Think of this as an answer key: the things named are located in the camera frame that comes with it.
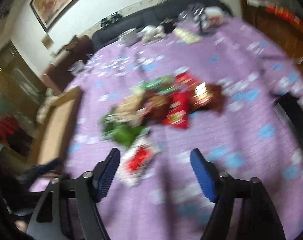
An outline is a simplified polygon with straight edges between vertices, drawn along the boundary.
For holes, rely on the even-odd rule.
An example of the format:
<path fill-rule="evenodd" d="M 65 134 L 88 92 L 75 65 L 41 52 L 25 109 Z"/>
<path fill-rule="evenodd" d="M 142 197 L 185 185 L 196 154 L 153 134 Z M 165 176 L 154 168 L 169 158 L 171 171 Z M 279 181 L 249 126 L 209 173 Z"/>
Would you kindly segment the white red snack packet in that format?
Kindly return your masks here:
<path fill-rule="evenodd" d="M 145 169 L 161 150 L 147 135 L 138 137 L 127 152 L 121 156 L 116 177 L 126 186 L 136 186 Z"/>

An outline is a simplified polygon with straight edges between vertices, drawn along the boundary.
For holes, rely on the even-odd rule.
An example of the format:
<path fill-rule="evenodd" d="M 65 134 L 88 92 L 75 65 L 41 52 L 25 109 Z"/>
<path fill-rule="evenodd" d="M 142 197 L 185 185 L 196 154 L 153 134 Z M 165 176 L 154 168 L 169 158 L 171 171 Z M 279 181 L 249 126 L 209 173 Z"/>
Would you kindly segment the green snack packet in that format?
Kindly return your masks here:
<path fill-rule="evenodd" d="M 110 117 L 111 114 L 106 114 L 101 118 L 101 140 L 113 141 L 129 148 L 137 137 L 149 132 L 147 126 L 131 126 L 128 122 L 117 122 Z"/>

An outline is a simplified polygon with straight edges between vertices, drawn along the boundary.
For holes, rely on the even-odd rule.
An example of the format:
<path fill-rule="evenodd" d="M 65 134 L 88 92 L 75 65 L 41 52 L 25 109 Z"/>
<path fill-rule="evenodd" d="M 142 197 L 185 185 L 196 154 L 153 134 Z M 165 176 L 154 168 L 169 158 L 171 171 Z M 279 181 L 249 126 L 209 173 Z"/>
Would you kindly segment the beige biscuit packet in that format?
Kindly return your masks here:
<path fill-rule="evenodd" d="M 144 104 L 143 95 L 128 96 L 112 111 L 109 119 L 132 127 L 140 126 L 146 113 Z"/>

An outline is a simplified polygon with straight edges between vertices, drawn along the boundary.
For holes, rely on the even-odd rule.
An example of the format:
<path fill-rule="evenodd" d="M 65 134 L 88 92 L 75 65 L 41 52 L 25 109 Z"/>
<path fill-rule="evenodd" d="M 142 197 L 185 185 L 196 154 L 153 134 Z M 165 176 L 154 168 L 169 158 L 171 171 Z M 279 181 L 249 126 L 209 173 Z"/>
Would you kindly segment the bright red snack packet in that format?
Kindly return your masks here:
<path fill-rule="evenodd" d="M 180 129 L 188 127 L 189 95 L 187 92 L 174 92 L 169 96 L 170 108 L 167 116 L 162 121 L 164 125 L 170 125 Z"/>

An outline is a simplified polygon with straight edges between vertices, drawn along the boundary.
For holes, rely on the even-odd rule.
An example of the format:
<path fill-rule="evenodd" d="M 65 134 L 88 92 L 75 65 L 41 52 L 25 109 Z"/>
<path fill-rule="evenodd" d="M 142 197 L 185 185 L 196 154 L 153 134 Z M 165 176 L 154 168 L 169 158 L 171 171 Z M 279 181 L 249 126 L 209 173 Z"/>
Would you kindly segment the dark red snack packet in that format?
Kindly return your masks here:
<path fill-rule="evenodd" d="M 197 83 L 189 90 L 189 104 L 192 112 L 198 109 L 214 110 L 222 113 L 225 97 L 219 85 L 211 83 Z"/>

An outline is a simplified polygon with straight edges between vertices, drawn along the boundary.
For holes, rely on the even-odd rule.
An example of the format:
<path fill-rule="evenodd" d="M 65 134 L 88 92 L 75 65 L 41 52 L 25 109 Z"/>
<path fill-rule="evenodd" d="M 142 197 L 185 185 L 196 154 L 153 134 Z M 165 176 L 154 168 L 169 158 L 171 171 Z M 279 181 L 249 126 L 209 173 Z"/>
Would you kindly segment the purple floral tablecloth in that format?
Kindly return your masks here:
<path fill-rule="evenodd" d="M 272 41 L 239 18 L 228 18 L 195 44 L 175 35 L 125 47 L 100 49 L 71 87 L 83 89 L 65 170 L 73 178 L 105 159 L 112 141 L 101 138 L 101 118 L 142 80 L 187 67 L 201 82 L 222 86 L 222 113 L 197 111 L 187 129 L 150 126 L 160 148 L 139 184 L 114 179 L 98 205 L 112 239 L 199 239 L 213 209 L 190 165 L 190 151 L 231 176 L 262 180 L 287 239 L 303 229 L 303 156 L 288 126 L 273 110 L 273 94 L 292 92 L 303 107 L 303 76 Z"/>

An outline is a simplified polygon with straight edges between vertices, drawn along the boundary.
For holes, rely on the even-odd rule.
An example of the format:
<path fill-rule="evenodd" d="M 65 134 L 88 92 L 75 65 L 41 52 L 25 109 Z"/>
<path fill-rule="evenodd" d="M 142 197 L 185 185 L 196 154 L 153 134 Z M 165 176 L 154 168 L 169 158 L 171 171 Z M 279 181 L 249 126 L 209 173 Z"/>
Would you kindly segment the shallow cardboard box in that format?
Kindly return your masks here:
<path fill-rule="evenodd" d="M 76 86 L 51 103 L 32 142 L 28 164 L 44 165 L 56 160 L 62 165 L 76 126 L 82 96 L 83 90 Z"/>

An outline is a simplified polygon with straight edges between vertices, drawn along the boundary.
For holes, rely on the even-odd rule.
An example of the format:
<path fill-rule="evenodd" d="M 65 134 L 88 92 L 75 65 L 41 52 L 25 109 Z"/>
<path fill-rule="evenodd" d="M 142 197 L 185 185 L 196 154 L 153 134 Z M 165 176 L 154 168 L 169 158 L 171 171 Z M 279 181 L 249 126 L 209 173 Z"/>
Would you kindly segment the small green candy packet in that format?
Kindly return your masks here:
<path fill-rule="evenodd" d="M 142 95 L 145 92 L 152 92 L 159 95 L 166 95 L 180 89 L 175 78 L 172 75 L 157 77 L 151 81 L 141 81 L 137 86 L 130 90 L 136 95 Z"/>

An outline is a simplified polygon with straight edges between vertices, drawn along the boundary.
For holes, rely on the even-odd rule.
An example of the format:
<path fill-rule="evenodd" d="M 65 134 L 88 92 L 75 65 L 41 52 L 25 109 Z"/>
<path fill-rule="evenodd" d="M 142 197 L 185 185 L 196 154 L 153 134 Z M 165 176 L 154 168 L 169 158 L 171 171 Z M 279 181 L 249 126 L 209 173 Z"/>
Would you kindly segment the clear plastic cup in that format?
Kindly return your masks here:
<path fill-rule="evenodd" d="M 81 75 L 84 69 L 85 69 L 85 64 L 83 60 L 78 60 L 68 68 L 68 72 L 72 74 L 74 77 L 76 77 Z"/>

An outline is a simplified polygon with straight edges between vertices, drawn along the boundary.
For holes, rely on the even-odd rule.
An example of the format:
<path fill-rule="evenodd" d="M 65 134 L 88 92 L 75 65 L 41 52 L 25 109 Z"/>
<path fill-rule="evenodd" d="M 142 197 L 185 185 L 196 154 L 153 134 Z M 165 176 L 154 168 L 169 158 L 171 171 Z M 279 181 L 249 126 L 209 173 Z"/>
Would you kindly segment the wooden glass cabinet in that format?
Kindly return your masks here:
<path fill-rule="evenodd" d="M 46 86 L 12 42 L 0 50 L 0 138 L 23 157 L 30 151 Z"/>

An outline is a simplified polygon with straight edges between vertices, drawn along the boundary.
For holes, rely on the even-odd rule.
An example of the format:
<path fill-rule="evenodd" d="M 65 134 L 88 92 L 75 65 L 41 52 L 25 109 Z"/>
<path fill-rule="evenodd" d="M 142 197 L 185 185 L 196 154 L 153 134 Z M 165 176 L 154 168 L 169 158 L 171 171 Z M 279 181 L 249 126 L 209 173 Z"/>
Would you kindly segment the white ceramic mug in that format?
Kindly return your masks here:
<path fill-rule="evenodd" d="M 139 40 L 138 32 L 136 28 L 132 28 L 121 33 L 118 36 L 118 38 L 119 38 L 119 42 L 127 47 L 132 46 Z"/>

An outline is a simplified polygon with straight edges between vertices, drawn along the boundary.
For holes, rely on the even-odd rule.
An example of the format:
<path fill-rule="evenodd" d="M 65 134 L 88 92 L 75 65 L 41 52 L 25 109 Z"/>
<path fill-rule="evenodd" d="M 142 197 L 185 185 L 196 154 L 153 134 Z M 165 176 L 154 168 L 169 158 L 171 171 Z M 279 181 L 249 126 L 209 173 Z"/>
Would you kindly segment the black leather sofa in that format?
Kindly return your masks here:
<path fill-rule="evenodd" d="M 147 25 L 159 25 L 165 19 L 177 20 L 179 14 L 189 5 L 200 3 L 206 7 L 220 7 L 223 12 L 232 16 L 233 12 L 228 5 L 220 0 L 166 0 L 155 6 L 134 12 L 118 21 L 108 23 L 92 35 L 94 51 L 112 44 L 118 40 L 118 36 L 126 30 L 136 28 L 141 31 Z"/>

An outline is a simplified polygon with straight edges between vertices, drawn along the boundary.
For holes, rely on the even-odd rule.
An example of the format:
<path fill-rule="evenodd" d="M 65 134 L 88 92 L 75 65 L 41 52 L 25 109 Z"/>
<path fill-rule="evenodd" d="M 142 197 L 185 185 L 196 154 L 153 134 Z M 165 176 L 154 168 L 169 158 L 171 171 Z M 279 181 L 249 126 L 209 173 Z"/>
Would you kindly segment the white cloth gloves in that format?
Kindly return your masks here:
<path fill-rule="evenodd" d="M 144 44 L 153 43 L 159 40 L 162 40 L 167 37 L 167 34 L 164 32 L 164 26 L 158 25 L 147 25 L 141 31 L 141 41 Z"/>

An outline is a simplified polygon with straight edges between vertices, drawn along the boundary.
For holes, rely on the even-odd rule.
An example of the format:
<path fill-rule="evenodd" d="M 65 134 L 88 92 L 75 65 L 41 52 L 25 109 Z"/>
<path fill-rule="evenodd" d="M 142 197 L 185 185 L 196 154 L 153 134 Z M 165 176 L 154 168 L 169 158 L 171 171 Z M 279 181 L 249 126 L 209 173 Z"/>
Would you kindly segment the white bowl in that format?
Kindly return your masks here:
<path fill-rule="evenodd" d="M 203 27 L 207 29 L 210 27 L 219 26 L 224 22 L 224 18 L 224 11 L 220 7 L 206 7 Z"/>

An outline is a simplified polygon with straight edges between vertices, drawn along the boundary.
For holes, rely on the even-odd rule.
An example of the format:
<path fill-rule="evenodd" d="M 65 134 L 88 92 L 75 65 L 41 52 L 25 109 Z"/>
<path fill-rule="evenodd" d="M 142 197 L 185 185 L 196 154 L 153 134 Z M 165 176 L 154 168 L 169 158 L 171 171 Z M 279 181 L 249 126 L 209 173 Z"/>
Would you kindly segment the wooden side cabinet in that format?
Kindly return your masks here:
<path fill-rule="evenodd" d="M 243 20 L 252 24 L 278 44 L 291 58 L 303 74 L 303 25 L 290 22 L 286 12 L 253 7 L 247 0 L 240 0 Z"/>

